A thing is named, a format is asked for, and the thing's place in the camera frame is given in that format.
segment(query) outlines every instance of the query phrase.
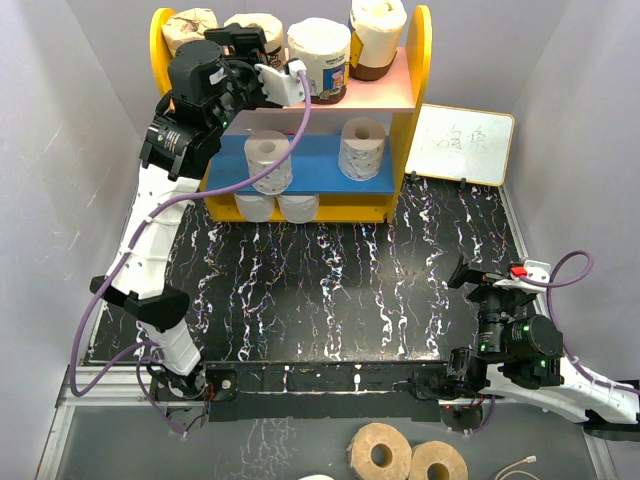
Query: black marble surface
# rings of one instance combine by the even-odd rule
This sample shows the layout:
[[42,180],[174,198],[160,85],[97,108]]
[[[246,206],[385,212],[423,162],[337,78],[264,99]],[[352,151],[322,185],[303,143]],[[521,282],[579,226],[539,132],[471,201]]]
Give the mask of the black marble surface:
[[[440,360],[475,342],[469,287],[445,283],[460,252],[492,270],[517,260],[498,190],[419,179],[391,224],[216,223],[198,203],[167,278],[192,299],[205,360]],[[110,307],[85,362],[145,338]]]

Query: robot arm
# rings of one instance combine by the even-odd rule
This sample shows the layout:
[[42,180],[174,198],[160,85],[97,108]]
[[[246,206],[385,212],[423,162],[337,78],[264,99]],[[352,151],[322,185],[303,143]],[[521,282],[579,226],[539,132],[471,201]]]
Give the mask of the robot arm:
[[[292,60],[285,73],[266,66],[265,44],[261,28],[233,24],[208,30],[205,40],[178,49],[169,65],[173,89],[158,103],[147,129],[135,202],[108,272],[129,254],[103,299],[133,315],[162,348],[162,372],[149,373],[181,396],[200,390],[200,352],[184,320],[189,296],[165,284],[165,272],[187,205],[175,203],[153,219],[148,215],[171,198],[197,191],[220,150],[220,137],[240,111],[292,106],[304,98],[298,78],[304,64]],[[131,238],[143,222],[146,230],[131,250]],[[95,277],[91,291],[104,280]]]
[[441,393],[448,398],[500,395],[551,410],[571,422],[595,420],[599,432],[609,428],[603,428],[605,424],[614,424],[617,431],[637,433],[640,404],[629,385],[585,367],[587,375],[582,374],[565,354],[563,335],[551,319],[514,318],[517,307],[546,292],[541,284],[550,281],[550,270],[549,264],[526,260],[501,276],[471,268],[460,257],[448,285],[477,285],[467,298],[479,305],[478,348],[452,351]]

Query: white wall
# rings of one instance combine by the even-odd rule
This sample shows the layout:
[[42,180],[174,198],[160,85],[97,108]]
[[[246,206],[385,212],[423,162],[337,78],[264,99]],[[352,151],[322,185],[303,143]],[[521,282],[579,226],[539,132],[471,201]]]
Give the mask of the white wall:
[[64,0],[4,2],[0,30],[0,471],[13,480],[35,475],[140,140]]
[[[428,4],[433,16],[432,76],[426,101],[511,111],[567,1],[404,0],[409,15],[416,5]],[[202,4],[190,0],[67,0],[67,3],[136,130],[143,135],[158,101],[148,47],[153,12],[165,6],[180,11]],[[206,6],[214,10],[220,23],[234,13],[266,11],[279,17],[286,29],[310,16],[346,23],[350,5],[348,0],[212,0]],[[322,122],[323,118],[318,117],[314,120]],[[290,119],[286,125],[297,123]]]
[[[572,350],[614,379],[640,378],[639,55],[637,0],[573,0],[514,109],[507,182],[531,256],[595,255],[554,304]],[[609,448],[635,480],[638,445]]]

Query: toilet paper roll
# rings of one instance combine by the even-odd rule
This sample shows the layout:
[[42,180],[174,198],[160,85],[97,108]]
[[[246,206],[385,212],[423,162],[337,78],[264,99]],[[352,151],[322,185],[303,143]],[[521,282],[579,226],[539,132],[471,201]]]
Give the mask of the toilet paper roll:
[[[382,465],[371,458],[375,447],[385,454]],[[358,430],[348,449],[349,464],[360,480],[404,480],[411,469],[411,446],[398,430],[370,423]]]
[[316,218],[320,199],[318,195],[278,195],[278,204],[287,222],[307,223]]
[[[251,135],[244,144],[249,175],[257,175],[271,166],[273,162],[280,159],[288,147],[289,139],[280,132],[262,130]],[[277,195],[287,189],[291,180],[293,180],[293,174],[291,156],[289,156],[275,171],[254,183],[253,188],[265,195]]]
[[218,28],[218,20],[210,8],[192,8],[169,17],[162,26],[162,33],[171,55],[185,43],[204,40],[204,31]]
[[413,449],[409,480],[428,480],[429,469],[436,480],[469,480],[462,455],[443,442],[427,442]]
[[400,0],[352,0],[349,22],[357,36],[351,49],[354,78],[376,80],[387,73],[406,21]]
[[248,222],[266,222],[276,208],[275,197],[234,194],[240,215]]
[[365,181],[380,171],[386,133],[371,118],[353,118],[342,129],[338,166],[352,180]]
[[347,92],[351,32],[325,18],[307,18],[287,32],[289,58],[307,67],[313,103],[336,103]]
[[232,23],[238,23],[241,27],[262,27],[267,38],[267,63],[276,70],[284,68],[287,59],[284,53],[284,29],[280,20],[269,13],[238,13],[224,22],[224,26]]

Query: white cable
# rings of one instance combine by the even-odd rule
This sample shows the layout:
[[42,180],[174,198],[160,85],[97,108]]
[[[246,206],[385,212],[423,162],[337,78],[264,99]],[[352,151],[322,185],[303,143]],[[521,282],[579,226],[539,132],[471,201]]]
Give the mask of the white cable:
[[498,472],[498,474],[495,476],[494,480],[503,480],[504,478],[506,478],[508,475],[511,475],[511,473],[509,473],[508,475],[504,475],[502,476],[507,470],[512,469],[513,467],[517,467],[518,465],[522,465],[523,463],[533,463],[537,460],[535,455],[530,455],[528,457],[523,458],[522,460],[518,460],[517,462],[512,463],[511,465],[507,465],[506,467],[504,467],[502,470],[500,470]]
[[499,478],[498,480],[504,480],[507,477],[510,477],[511,475],[515,474],[515,473],[519,473],[520,475],[525,475],[527,477],[531,477],[533,478],[533,480],[540,480],[538,477],[536,477],[533,473],[529,473],[529,472],[525,472],[524,470],[511,470],[509,473],[507,473],[504,477]]

